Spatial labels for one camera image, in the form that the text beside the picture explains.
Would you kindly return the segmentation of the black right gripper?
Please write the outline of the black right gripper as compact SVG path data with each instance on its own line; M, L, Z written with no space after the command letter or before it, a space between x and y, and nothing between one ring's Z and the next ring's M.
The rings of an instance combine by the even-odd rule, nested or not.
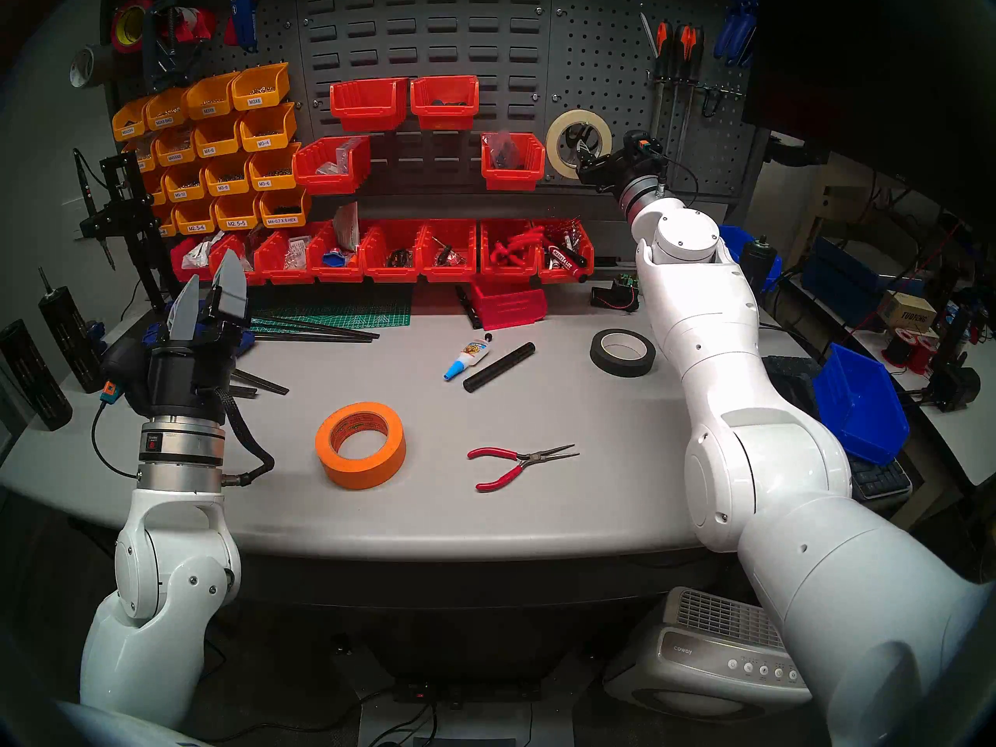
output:
M657 177L659 158L637 151L620 149L615 153L598 156L590 149L575 149L578 180L598 194L612 194L619 199L624 189L635 180L646 176Z

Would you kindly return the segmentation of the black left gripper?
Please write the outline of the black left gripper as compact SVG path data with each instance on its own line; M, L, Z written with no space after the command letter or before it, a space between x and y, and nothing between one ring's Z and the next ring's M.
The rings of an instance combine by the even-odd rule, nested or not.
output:
M223 254L204 307L196 274L168 303L165 326L146 352L145 418L225 418L217 391L228 388L249 311L241 260L232 249Z

